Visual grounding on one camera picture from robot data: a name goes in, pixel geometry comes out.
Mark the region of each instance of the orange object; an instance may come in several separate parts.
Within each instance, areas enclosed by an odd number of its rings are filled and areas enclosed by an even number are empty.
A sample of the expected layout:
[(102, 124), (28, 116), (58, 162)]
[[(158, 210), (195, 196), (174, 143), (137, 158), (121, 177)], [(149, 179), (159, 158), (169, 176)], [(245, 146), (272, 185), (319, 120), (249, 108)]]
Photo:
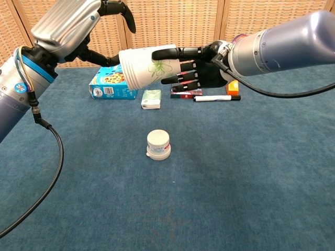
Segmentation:
[(226, 85), (227, 95), (239, 95), (239, 82), (234, 80)]

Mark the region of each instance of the robotic arm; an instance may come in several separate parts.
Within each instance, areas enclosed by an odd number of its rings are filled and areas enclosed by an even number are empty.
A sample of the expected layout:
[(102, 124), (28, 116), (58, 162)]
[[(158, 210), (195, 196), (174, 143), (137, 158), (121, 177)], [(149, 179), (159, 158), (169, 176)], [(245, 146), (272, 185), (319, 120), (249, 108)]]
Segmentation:
[(162, 84), (181, 83), (175, 92), (213, 88), (237, 79), (252, 90), (271, 97), (306, 97), (335, 88), (335, 84), (301, 94), (269, 93), (246, 83), (245, 76), (335, 63), (335, 16), (325, 10), (260, 31), (238, 35), (232, 42), (214, 41), (203, 47), (155, 51), (154, 60), (180, 59), (178, 76)]
[(32, 28), (35, 45), (20, 47), (0, 68), (0, 143), (32, 107), (35, 122), (41, 120), (38, 98), (54, 82), (58, 63), (76, 57), (101, 66), (119, 64), (119, 57), (107, 58), (88, 49), (90, 33), (100, 17), (121, 14), (131, 32), (135, 21), (121, 1), (58, 0)]

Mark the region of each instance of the black cable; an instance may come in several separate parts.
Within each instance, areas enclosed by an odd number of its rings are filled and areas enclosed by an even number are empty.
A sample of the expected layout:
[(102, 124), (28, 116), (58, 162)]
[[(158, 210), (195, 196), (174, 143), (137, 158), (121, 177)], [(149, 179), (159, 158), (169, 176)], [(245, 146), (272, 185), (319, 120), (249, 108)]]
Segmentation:
[(316, 94), (320, 94), (320, 93), (324, 93), (327, 92), (329, 90), (332, 90), (335, 88), (335, 83), (332, 83), (330, 85), (318, 88), (318, 89), (314, 89), (314, 90), (309, 90), (307, 92), (303, 92), (303, 93), (291, 93), (291, 94), (281, 94), (281, 93), (272, 93), (272, 92), (268, 92), (266, 90), (262, 90), (259, 89), (256, 86), (253, 86), (251, 84), (249, 84), (248, 82), (246, 82), (245, 80), (243, 80), (242, 78), (240, 78), (239, 76), (237, 76), (236, 74), (234, 74), (228, 66), (224, 65), (221, 62), (222, 56), (220, 54), (218, 54), (217, 56), (215, 56), (212, 59), (212, 63), (214, 63), (218, 68), (220, 68), (220, 70), (223, 70), (224, 72), (226, 72), (227, 74), (229, 74), (230, 76), (232, 76), (234, 79), (238, 80), (241, 84), (243, 84), (244, 86), (246, 86), (247, 88), (265, 95), (265, 96), (269, 96), (269, 97), (273, 97), (273, 98), (303, 98), (303, 97), (308, 97), (308, 96), (312, 96), (312, 95), (316, 95)]
[(64, 162), (64, 147), (63, 147), (63, 143), (62, 140), (60, 138), (60, 136), (58, 135), (57, 131), (50, 125), (47, 128), (48, 130), (50, 130), (52, 132), (52, 134), (55, 136), (58, 146), (59, 146), (59, 163), (58, 163), (58, 168), (56, 171), (56, 175), (53, 178), (50, 186), (48, 187), (48, 189), (44, 192), (44, 194), (20, 217), (18, 218), (12, 225), (10, 225), (7, 229), (5, 229), (4, 231), (2, 231), (0, 233), (0, 239), (2, 237), (4, 237), (5, 235), (7, 235), (9, 232), (11, 232), (14, 228), (16, 228), (22, 221), (24, 221), (38, 206), (39, 204), (42, 203), (42, 201), (44, 201), (44, 199), (46, 198), (46, 196), (49, 194), (49, 192), (52, 190), (52, 188), (54, 187), (54, 185), (56, 184), (61, 171), (62, 171), (62, 167), (63, 167), (63, 162)]

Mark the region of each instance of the blue cereal box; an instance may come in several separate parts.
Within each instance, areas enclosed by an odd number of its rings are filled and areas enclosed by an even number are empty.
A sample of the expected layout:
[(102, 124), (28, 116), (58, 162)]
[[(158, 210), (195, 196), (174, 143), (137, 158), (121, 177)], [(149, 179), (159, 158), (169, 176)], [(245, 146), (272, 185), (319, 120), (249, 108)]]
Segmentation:
[(121, 65), (101, 67), (88, 85), (94, 99), (136, 99), (138, 90), (129, 90)]

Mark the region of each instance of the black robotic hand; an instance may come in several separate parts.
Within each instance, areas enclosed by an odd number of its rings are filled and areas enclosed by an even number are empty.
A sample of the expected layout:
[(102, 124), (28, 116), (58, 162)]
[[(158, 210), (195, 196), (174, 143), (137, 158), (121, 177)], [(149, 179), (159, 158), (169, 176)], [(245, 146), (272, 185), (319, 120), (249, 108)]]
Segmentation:
[[(101, 0), (101, 7), (97, 12), (101, 17), (121, 14), (124, 17), (129, 30), (132, 33), (136, 33), (134, 16), (124, 2)], [(120, 63), (119, 55), (106, 57), (96, 51), (90, 50), (88, 48), (90, 41), (91, 38), (89, 33), (82, 43), (70, 55), (65, 57), (65, 61), (72, 62), (78, 57), (82, 61), (88, 61), (103, 67), (110, 67)]]
[(219, 49), (221, 49), (223, 45), (222, 41), (214, 41), (202, 47), (185, 47), (154, 51), (152, 53), (153, 60), (179, 59), (183, 62), (181, 63), (181, 71), (183, 74), (165, 78), (161, 83), (181, 83), (172, 88), (174, 92), (225, 86), (227, 81), (223, 79), (220, 69), (210, 62), (212, 58), (218, 54)]

